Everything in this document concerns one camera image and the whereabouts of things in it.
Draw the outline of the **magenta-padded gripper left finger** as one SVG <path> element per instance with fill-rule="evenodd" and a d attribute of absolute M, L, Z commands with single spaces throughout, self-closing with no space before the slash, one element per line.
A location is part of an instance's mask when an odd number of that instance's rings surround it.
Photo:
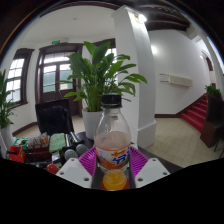
<path fill-rule="evenodd" d="M 79 158 L 69 158 L 56 175 L 83 188 L 90 188 L 96 163 L 95 148 L 91 148 Z"/>

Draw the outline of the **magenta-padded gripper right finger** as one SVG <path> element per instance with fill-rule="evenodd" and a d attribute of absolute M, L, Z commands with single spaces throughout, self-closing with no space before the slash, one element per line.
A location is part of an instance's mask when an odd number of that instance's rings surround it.
<path fill-rule="evenodd" d="M 157 158 L 148 158 L 134 147 L 130 148 L 129 168 L 131 188 L 141 188 L 170 174 Z"/>

